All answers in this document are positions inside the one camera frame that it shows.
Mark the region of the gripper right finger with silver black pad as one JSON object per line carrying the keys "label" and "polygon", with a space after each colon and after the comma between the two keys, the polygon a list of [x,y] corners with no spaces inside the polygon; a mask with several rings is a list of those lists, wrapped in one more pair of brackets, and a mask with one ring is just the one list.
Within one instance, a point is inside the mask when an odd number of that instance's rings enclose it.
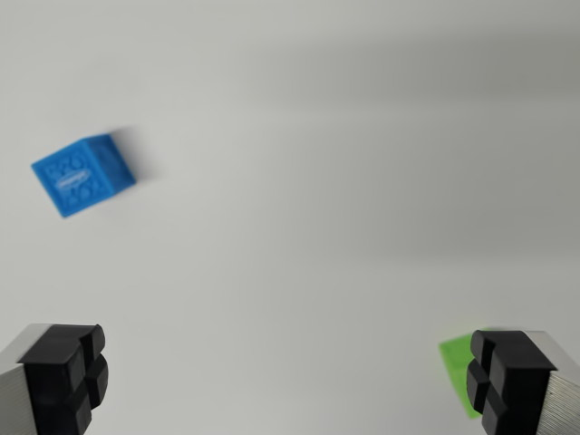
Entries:
{"label": "gripper right finger with silver black pad", "polygon": [[477,330],[467,395],[487,434],[579,433],[579,363],[546,332]]}

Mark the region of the gripper left finger with silver black pad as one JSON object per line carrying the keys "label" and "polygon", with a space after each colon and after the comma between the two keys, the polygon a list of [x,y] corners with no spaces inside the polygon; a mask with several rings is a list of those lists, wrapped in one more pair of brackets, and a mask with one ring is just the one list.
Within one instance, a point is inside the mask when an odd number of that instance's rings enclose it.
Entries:
{"label": "gripper left finger with silver black pad", "polygon": [[1,432],[83,434],[105,397],[102,327],[29,324],[1,351]]}

